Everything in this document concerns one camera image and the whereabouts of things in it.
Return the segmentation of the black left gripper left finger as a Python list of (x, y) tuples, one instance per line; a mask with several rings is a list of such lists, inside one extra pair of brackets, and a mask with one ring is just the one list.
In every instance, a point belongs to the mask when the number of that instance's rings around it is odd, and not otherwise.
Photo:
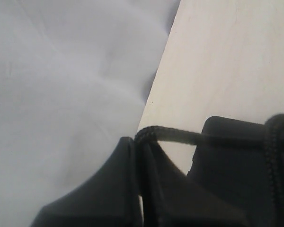
[(44, 206), (33, 227), (140, 227), (142, 215), (133, 140), (122, 137), (85, 183)]

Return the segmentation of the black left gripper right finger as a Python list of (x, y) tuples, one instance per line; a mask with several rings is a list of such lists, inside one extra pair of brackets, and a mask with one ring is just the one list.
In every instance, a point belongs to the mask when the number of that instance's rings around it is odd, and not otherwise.
[(139, 151), (146, 227), (248, 227), (245, 213), (190, 181), (156, 142)]

